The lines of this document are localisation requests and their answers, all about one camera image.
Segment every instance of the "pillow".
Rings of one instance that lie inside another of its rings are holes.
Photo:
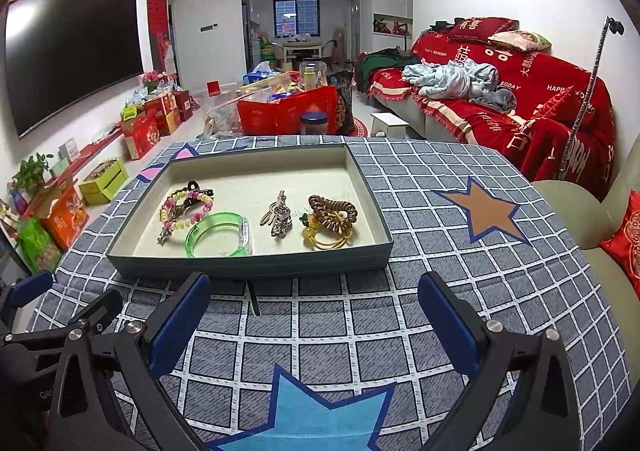
[[[600,246],[625,271],[640,298],[640,193],[631,190],[622,225]]]
[[[533,118],[552,119],[554,121],[558,121],[558,123],[564,124],[564,126],[572,128],[574,127],[575,118],[578,116],[581,106],[582,102],[576,94],[574,87],[570,86],[569,88],[565,88],[558,92],[558,94],[554,95],[544,105],[537,108],[536,111],[533,112]],[[595,114],[595,108],[590,105],[582,117],[580,129],[589,126],[591,121],[593,121]]]
[[[457,24],[449,33],[450,40],[489,43],[489,36],[518,27],[517,20],[507,18],[469,18]]]
[[[498,32],[498,34],[489,36],[489,41],[507,48],[515,48],[521,52],[544,50],[551,46],[551,42],[544,36],[526,30]]]

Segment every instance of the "black tv screen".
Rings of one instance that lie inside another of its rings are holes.
[[[18,136],[143,73],[136,0],[18,0],[6,21],[6,85]]]

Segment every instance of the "white stool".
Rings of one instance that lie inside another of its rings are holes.
[[[383,114],[371,114],[373,117],[373,126],[371,126],[371,137],[375,137],[376,134],[382,132],[385,137],[390,139],[405,139],[406,127],[409,123],[403,121],[401,118],[396,117],[392,113],[386,112]]]

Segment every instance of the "green bag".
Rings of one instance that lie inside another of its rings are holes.
[[[33,272],[54,272],[62,257],[62,251],[51,240],[49,233],[36,217],[20,223],[18,240],[22,254]]]

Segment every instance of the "checkered tablecloth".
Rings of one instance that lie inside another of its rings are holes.
[[[574,373],[584,448],[590,450],[629,397],[618,325],[597,278],[562,222],[535,189],[493,150],[425,141],[296,136],[189,143],[199,154],[246,146],[347,142],[374,190],[394,237],[381,272],[256,282],[261,317],[243,283],[217,281],[209,309],[171,375],[169,396],[205,441],[267,418],[273,365],[329,401],[398,383],[377,444],[418,450],[466,383],[456,373],[417,303],[416,285],[435,270],[486,319],[535,334],[554,326]],[[164,150],[167,162],[183,145]],[[433,190],[464,190],[473,176],[496,198],[521,205],[514,216],[531,245],[493,232],[470,243],[462,210]],[[66,254],[57,283],[31,329],[57,327],[106,288],[125,301],[124,322],[146,319],[179,283],[121,277],[104,253],[147,185],[133,179]],[[117,396],[136,436],[154,447],[121,377]],[[514,389],[508,374],[478,435],[494,435]]]

